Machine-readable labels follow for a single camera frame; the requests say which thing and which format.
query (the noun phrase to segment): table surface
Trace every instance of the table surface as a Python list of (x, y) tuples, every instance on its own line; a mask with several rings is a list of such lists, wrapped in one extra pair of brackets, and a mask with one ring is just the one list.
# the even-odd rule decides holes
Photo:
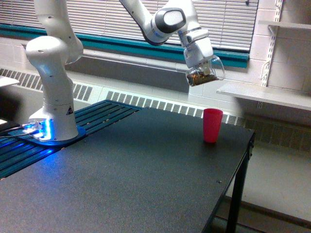
[(143, 109), (0, 182), (1, 232), (201, 232), (253, 131)]

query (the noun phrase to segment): table leg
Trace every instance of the table leg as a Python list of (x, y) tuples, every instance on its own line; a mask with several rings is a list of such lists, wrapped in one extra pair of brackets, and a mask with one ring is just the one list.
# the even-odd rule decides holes
[(242, 164), (235, 176), (226, 233), (234, 233), (237, 226), (245, 176), (249, 161), (249, 150), (247, 153), (248, 154), (244, 157)]

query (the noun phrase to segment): cable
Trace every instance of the cable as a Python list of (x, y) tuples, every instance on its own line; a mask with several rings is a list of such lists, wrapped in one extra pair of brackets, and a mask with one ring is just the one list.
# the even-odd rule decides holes
[(21, 137), (21, 136), (27, 136), (27, 135), (32, 135), (39, 133), (39, 130), (33, 131), (31, 133), (24, 133), (24, 134), (18, 134), (18, 135), (10, 135), (10, 136), (1, 136), (0, 138), (12, 138), (12, 137)]
[(11, 131), (14, 131), (14, 130), (20, 130), (20, 129), (23, 129), (23, 126), (18, 126), (18, 127), (13, 127), (13, 128), (7, 129), (7, 130), (3, 130), (3, 131), (0, 132), (0, 135), (4, 134), (4, 133), (11, 132)]

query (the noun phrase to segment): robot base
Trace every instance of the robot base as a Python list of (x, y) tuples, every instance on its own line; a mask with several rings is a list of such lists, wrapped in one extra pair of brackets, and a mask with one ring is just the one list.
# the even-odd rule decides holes
[[(78, 130), (78, 135), (70, 140), (65, 140), (65, 141), (50, 141), (50, 142), (41, 142), (33, 137), (31, 137), (30, 135), (26, 135), (26, 136), (20, 136), (19, 138), (30, 142), (32, 144), (36, 144), (38, 146), (44, 146), (44, 147), (67, 147), (79, 140), (81, 140), (82, 138), (84, 138), (86, 136), (86, 130), (80, 126), (77, 126), (77, 130)], [(19, 135), (19, 134), (23, 134), (22, 130), (16, 130), (13, 132), (9, 133), (10, 135)]]

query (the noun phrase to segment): radiator vent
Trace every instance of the radiator vent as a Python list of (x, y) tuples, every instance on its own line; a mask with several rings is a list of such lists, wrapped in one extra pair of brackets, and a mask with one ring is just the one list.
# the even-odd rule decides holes
[[(190, 115), (193, 117), (203, 117), (204, 107), (193, 105), (182, 105), (180, 102), (152, 98), (143, 95), (133, 95), (133, 93), (109, 90), (106, 95), (107, 100), (126, 103), (144, 108), (156, 108), (174, 113)], [(311, 151), (311, 132), (299, 130), (295, 127), (266, 123), (259, 119), (244, 118), (234, 116), (224, 112), (222, 122), (225, 124), (242, 126), (253, 129), (256, 132), (256, 140), (281, 145), (297, 150)]]
[[(19, 83), (17, 84), (17, 86), (41, 92), (43, 91), (42, 81), (40, 79), (40, 76), (38, 75), (18, 72), (15, 70), (9, 70), (4, 68), (0, 69), (0, 75), (18, 80)], [(82, 100), (88, 102), (92, 94), (93, 87), (91, 85), (88, 86), (85, 84), (79, 84), (74, 82), (72, 89), (74, 100)]]

